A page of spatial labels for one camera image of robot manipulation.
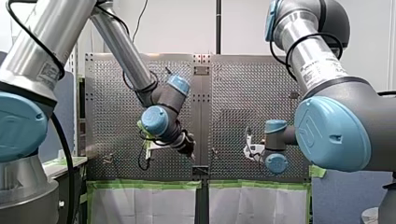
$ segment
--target robotic arm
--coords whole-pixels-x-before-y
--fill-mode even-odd
[[[156,75],[141,60],[125,27],[112,16],[115,15],[112,5],[105,2],[96,7],[91,19],[131,80],[142,106],[148,108],[141,118],[142,128],[154,136],[154,143],[191,156],[194,141],[177,120],[190,90],[189,83],[182,77],[171,76],[164,86],[159,86]]]
[[[147,107],[141,118],[145,132],[154,142],[191,156],[194,141],[177,121],[189,83],[171,76],[159,85],[114,16],[112,1],[9,0],[8,9],[13,2],[37,3],[24,27],[27,33],[20,33],[0,67],[1,223],[58,221],[58,184],[48,181],[37,151],[57,103],[53,90],[89,18]]]
[[[301,151],[327,169],[395,172],[396,101],[343,68],[334,53],[348,39],[347,14],[334,0],[275,0],[270,7],[266,40],[288,53],[304,93],[294,121]]]

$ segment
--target green tape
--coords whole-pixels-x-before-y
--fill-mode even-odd
[[[309,166],[309,175],[311,177],[323,178],[326,175],[326,170],[316,165]]]
[[[144,180],[109,180],[109,181],[89,181],[88,188],[91,189],[199,189],[201,182],[159,182]]]
[[[305,190],[310,188],[309,183],[303,184],[285,184],[270,181],[248,181],[248,180],[211,180],[209,187],[212,189],[229,189],[229,188],[261,188],[261,189],[290,189]]]

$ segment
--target end effector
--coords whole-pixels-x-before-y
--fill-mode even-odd
[[[188,157],[195,145],[192,134],[181,127],[177,116],[190,90],[189,83],[173,75],[161,90],[158,101],[143,113],[141,122],[146,133],[160,147],[170,147]]]

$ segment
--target silver arm segment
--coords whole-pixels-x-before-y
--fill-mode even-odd
[[[133,83],[141,104],[148,107],[141,119],[142,128],[158,141],[190,156],[193,140],[177,120],[190,85],[183,78],[173,76],[165,85],[157,88],[158,80],[144,64],[126,27],[115,19],[112,6],[110,1],[100,4],[93,10],[91,20]]]
[[[112,6],[112,2],[100,5],[103,10],[115,15]],[[131,80],[142,105],[145,107],[152,105],[150,95],[157,85],[157,80],[145,66],[122,24],[103,10],[98,7],[93,10],[91,16],[93,24],[120,63],[126,76]]]

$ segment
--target white wall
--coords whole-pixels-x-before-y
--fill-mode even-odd
[[[8,52],[12,46],[11,19],[6,11],[6,1],[0,0],[0,51]]]
[[[115,2],[132,35],[144,3],[145,0]],[[145,53],[214,52],[215,4],[214,0],[148,0],[135,40],[137,48]]]

